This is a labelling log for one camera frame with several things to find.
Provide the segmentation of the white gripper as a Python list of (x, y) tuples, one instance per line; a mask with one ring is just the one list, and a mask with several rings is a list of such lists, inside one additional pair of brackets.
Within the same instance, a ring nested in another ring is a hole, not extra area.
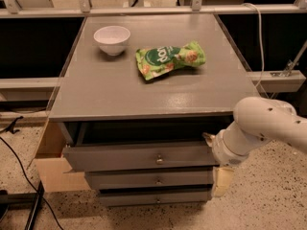
[(224, 130), (221, 130), (216, 136), (204, 132), (202, 135), (206, 144), (212, 147), (214, 158), (221, 166), (229, 167), (215, 167), (213, 169), (213, 186), (211, 195), (213, 197), (223, 196), (229, 188), (234, 170), (230, 167), (239, 166), (245, 161), (247, 155), (238, 155), (232, 152), (224, 142)]

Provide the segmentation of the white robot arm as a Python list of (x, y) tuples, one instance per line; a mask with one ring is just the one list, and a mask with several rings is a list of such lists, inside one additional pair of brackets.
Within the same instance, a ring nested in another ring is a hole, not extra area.
[(233, 119), (216, 135), (202, 134), (219, 164), (213, 169), (213, 197), (223, 196), (230, 186), (234, 168), (247, 160), (252, 150), (267, 145), (271, 140), (307, 152), (307, 119), (298, 116), (289, 103), (247, 97), (235, 105)]

